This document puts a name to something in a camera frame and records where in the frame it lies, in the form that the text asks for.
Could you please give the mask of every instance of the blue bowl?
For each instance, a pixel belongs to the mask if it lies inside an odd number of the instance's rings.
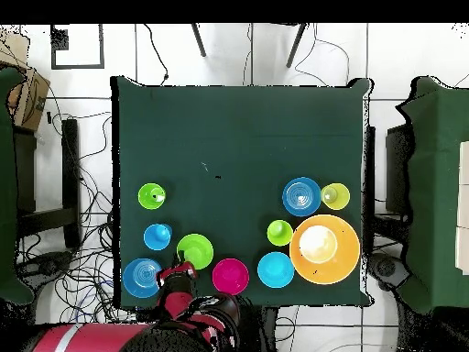
[[[125,267],[122,276],[124,287],[134,297],[151,297],[158,291],[157,273],[159,271],[161,271],[161,266],[153,259],[132,260]]]
[[[321,205],[321,188],[310,178],[295,178],[283,189],[282,201],[292,215],[309,216]]]
[[[171,240],[172,230],[167,224],[153,224],[143,234],[143,240],[148,248],[160,251],[166,248]]]
[[[293,280],[295,268],[287,255],[270,252],[259,261],[257,275],[269,288],[283,288]]]

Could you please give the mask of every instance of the green bowl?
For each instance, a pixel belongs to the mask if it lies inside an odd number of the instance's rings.
[[[205,269],[213,259],[213,246],[203,235],[190,234],[183,237],[176,252],[183,252],[184,260],[192,263],[196,270]]]
[[[285,220],[275,220],[268,226],[267,239],[274,246],[286,246],[293,237],[293,228]]]
[[[138,202],[146,209],[158,209],[165,199],[165,190],[156,183],[146,183],[138,191]]]

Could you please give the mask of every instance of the dark green table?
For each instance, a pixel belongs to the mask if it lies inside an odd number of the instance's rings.
[[[268,242],[268,224],[285,219],[296,227],[305,219],[289,214],[281,202],[283,187],[293,178],[311,177],[321,187],[344,183],[351,193],[348,206],[334,212],[322,204],[317,214],[339,215],[361,236],[368,80],[348,88],[145,87],[113,77],[111,87],[114,209],[120,219],[115,253],[120,254],[121,273],[136,258],[168,266],[179,240],[200,233],[212,241],[214,259],[199,272],[199,295],[216,292],[212,270],[218,261],[237,258],[250,271],[242,295],[254,304],[368,304],[359,288],[360,265],[328,286],[296,273],[287,287],[270,289],[256,272],[264,254],[288,253],[288,246]],[[144,209],[137,200],[138,189],[147,182],[166,189],[167,200],[158,210]],[[173,229],[171,243],[162,251],[150,250],[143,241],[145,229],[154,223]],[[155,298],[132,297],[122,284],[120,296],[127,308],[155,303]]]

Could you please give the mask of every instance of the orange plate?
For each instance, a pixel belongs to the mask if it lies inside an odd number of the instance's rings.
[[[337,237],[337,251],[325,263],[311,263],[300,252],[300,237],[310,226],[326,226]],[[303,221],[289,244],[289,257],[296,271],[305,280],[329,285],[347,278],[360,258],[360,241],[354,229],[343,219],[330,214],[318,214]]]

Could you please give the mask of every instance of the chair leg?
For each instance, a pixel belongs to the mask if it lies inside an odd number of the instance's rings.
[[[295,58],[295,54],[297,52],[298,45],[300,44],[301,37],[303,36],[304,29],[306,28],[306,23],[301,23],[300,28],[297,33],[297,37],[295,38],[295,41],[293,42],[293,46],[291,48],[291,52],[289,53],[289,60],[287,62],[287,67],[291,67],[291,63],[293,62],[293,59]]]
[[[191,23],[192,31],[194,31],[195,40],[197,40],[197,44],[199,45],[199,50],[201,51],[201,55],[206,57],[207,54],[205,53],[205,48],[203,47],[201,33],[199,32],[199,28],[197,27],[197,23]]]

